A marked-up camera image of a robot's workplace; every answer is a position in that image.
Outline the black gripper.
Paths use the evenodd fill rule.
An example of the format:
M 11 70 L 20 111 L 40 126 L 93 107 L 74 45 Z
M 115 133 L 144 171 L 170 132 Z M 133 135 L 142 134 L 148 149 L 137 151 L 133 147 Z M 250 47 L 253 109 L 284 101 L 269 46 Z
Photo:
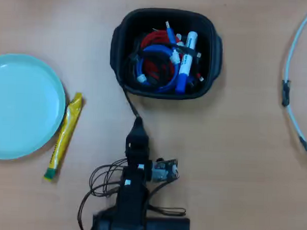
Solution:
M 139 136 L 140 143 L 143 145 L 130 144 Z M 142 178 L 144 182 L 151 181 L 151 162 L 149 136 L 144 128 L 142 118 L 136 118 L 133 126 L 126 137 L 125 155 L 127 167 L 124 168 L 122 180 Z

